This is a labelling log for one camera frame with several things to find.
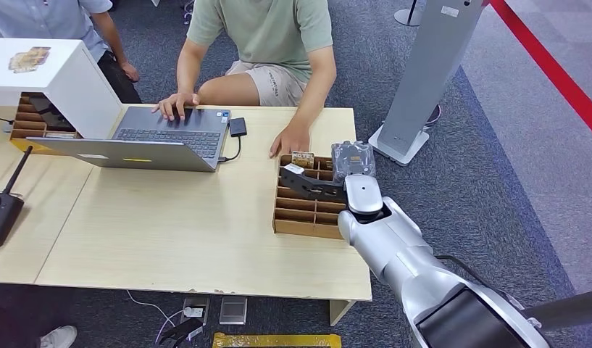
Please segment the antenna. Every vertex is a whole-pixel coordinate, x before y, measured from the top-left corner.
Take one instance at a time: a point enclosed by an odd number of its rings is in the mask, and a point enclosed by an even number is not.
[[[29,157],[31,150],[33,150],[33,146],[29,146],[27,148],[27,151],[25,151],[25,154],[22,156],[22,159],[18,163],[18,167],[16,167],[14,174],[12,174],[12,177],[8,181],[6,189],[2,192],[3,194],[9,194],[9,192],[12,190],[12,187],[14,186],[16,179],[18,179],[18,175],[20,174],[20,171],[22,170],[22,166],[25,165],[25,162],[27,162],[27,158]]]

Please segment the red line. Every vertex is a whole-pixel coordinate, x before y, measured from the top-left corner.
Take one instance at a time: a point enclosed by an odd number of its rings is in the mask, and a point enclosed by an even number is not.
[[[567,74],[546,48],[537,40],[524,22],[513,12],[504,0],[492,0],[492,7],[509,27],[513,35],[524,46],[528,54],[556,86],[588,127],[592,130],[592,100]]]

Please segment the gray carpet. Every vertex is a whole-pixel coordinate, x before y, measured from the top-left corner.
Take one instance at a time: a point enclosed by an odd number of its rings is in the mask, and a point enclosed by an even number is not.
[[[398,25],[392,14],[407,6],[407,0],[330,1],[338,79],[327,104],[354,108],[360,139],[385,117],[403,73],[416,32]],[[122,0],[112,16],[141,72],[137,88],[143,101],[172,93],[186,32],[178,5],[165,1],[155,9],[147,0]],[[221,36],[204,60],[201,79],[222,74],[235,57],[232,43]],[[383,193],[420,225],[437,253],[454,254],[524,305],[574,293],[462,71],[441,108],[431,140],[409,167],[377,157]],[[213,296],[209,325],[197,344],[210,347],[212,334],[222,331],[337,333],[345,347],[410,347],[409,329],[393,295],[374,279],[372,294],[373,302],[356,304],[335,328],[328,326],[326,301],[268,298],[250,300],[246,326],[219,326],[220,298]],[[179,309],[184,298],[152,292],[134,296],[168,312]],[[38,334],[75,324],[76,348],[152,347],[163,322],[155,309],[133,304],[124,291],[0,284],[0,305],[20,313]],[[592,347],[592,328],[555,331],[549,338],[556,347]]]

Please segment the hand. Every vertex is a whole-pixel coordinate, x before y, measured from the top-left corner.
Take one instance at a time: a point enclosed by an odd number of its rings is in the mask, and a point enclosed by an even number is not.
[[[131,65],[129,62],[124,62],[120,66],[121,66],[121,69],[123,69],[123,71],[125,72],[125,75],[127,75],[127,77],[132,82],[138,82],[140,80],[140,75],[138,75],[138,71],[136,70],[136,67]]]
[[[272,143],[270,158],[278,154],[290,154],[292,151],[309,151],[310,142],[309,126],[291,120]]]
[[[161,100],[155,105],[152,112],[156,112],[160,109],[164,119],[170,119],[170,121],[173,121],[174,111],[172,110],[172,107],[176,106],[178,116],[180,116],[181,120],[185,120],[185,105],[195,107],[199,105],[199,102],[199,96],[195,93],[177,92],[166,99]]]

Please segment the cardboard divider box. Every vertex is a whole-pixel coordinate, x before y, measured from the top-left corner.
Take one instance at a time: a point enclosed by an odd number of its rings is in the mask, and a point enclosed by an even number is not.
[[[281,156],[281,167],[289,163],[291,163],[290,154]],[[311,178],[332,181],[332,159],[315,157],[314,167],[305,168],[304,174]],[[342,239],[338,231],[338,213],[345,209],[344,203],[306,199],[294,190],[283,186],[278,177],[272,225],[275,233]]]
[[[29,101],[30,94],[22,94],[18,104],[16,116],[14,116],[14,124],[12,125],[12,133],[10,133],[9,140],[21,151],[25,151],[30,145],[33,146],[33,154],[57,154],[60,152],[54,151],[48,147],[34,143],[27,140],[28,136],[41,136],[53,138],[82,138],[78,132],[63,132],[57,130],[49,130],[46,123],[38,113],[38,110]]]

